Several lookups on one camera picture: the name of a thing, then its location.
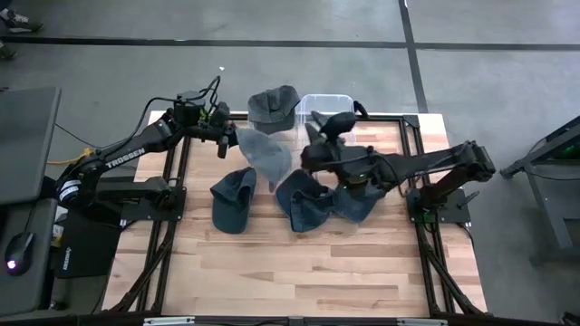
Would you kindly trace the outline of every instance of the computer mouse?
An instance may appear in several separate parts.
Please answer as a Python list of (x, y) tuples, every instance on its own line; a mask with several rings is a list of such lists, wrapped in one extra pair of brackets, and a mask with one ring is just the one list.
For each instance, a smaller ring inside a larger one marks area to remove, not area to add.
[(32, 232), (22, 232), (10, 240), (4, 255), (8, 274), (18, 276), (28, 271), (33, 255), (33, 242)]

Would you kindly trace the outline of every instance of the wooden tabletop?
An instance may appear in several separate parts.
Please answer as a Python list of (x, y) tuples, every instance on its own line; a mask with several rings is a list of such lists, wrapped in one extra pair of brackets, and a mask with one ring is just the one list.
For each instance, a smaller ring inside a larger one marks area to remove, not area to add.
[[(150, 123), (160, 114), (152, 112)], [(425, 151), (448, 148), (441, 115), (419, 118)], [(396, 123), (358, 122), (354, 133), (359, 145), (402, 153)], [(280, 139), (294, 151), (297, 167), (300, 149), (295, 133), (288, 131)], [(290, 229), (267, 182), (258, 176), (245, 233), (228, 235), (212, 225), (209, 188), (227, 173), (247, 167), (247, 162), (238, 148), (230, 149), (226, 159), (218, 158), (217, 150), (215, 144), (196, 139), (191, 144), (186, 211), (173, 245), (164, 314), (428, 316), (415, 228), (396, 189), (359, 225), (332, 216), (314, 231), (298, 234)], [(160, 176), (164, 162), (165, 153), (140, 158), (135, 180)], [(324, 174), (319, 180), (329, 187), (335, 183), (334, 177)], [(141, 221), (121, 235), (103, 309), (117, 303), (142, 271), (150, 229), (151, 223)], [(456, 225), (442, 225), (441, 236), (449, 272), (485, 311), (469, 238)], [(434, 279), (443, 307), (440, 280)], [(156, 284), (157, 272), (152, 280)], [(154, 290), (151, 286), (150, 303)]]

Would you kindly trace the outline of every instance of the gray floor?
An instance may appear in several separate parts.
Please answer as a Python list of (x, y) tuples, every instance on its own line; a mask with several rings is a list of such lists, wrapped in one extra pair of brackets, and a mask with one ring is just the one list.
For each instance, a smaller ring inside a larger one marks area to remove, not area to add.
[[(580, 43), (575, 0), (407, 3), (417, 42)], [(16, 7), (42, 18), (47, 36), (404, 41), (396, 0), (20, 0)], [(406, 50), (14, 47), (20, 55), (0, 65), (0, 86), (62, 87), (58, 122), (96, 145), (125, 136), (148, 98), (202, 88), (217, 74), (219, 93), (234, 110), (243, 110), (250, 95), (288, 83), (301, 94), (349, 94), (371, 111), (417, 112)], [(429, 110), (444, 115), (450, 142), (476, 139), (498, 168), (580, 112), (580, 52), (419, 51), (418, 57)], [(51, 159), (83, 148), (56, 131)], [(548, 231), (525, 178), (495, 176), (466, 189), (481, 191), (469, 208), (489, 311), (541, 321), (580, 313), (580, 268), (535, 268), (528, 261), (546, 246)], [(86, 312), (95, 295), (83, 300)]]

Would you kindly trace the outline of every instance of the plastic container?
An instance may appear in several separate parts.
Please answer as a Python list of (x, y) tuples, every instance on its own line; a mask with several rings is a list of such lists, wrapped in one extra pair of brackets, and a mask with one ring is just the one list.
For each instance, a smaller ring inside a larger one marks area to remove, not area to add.
[[(310, 144), (305, 129), (306, 122), (312, 122), (313, 126), (319, 129), (310, 114), (314, 110), (327, 115), (341, 112), (354, 112), (353, 99), (348, 95), (340, 94), (305, 95), (296, 108), (296, 120), (294, 125), (295, 149), (302, 150), (306, 145)], [(341, 137), (346, 140), (346, 144), (348, 145), (356, 144), (356, 136), (352, 131), (341, 134)]]

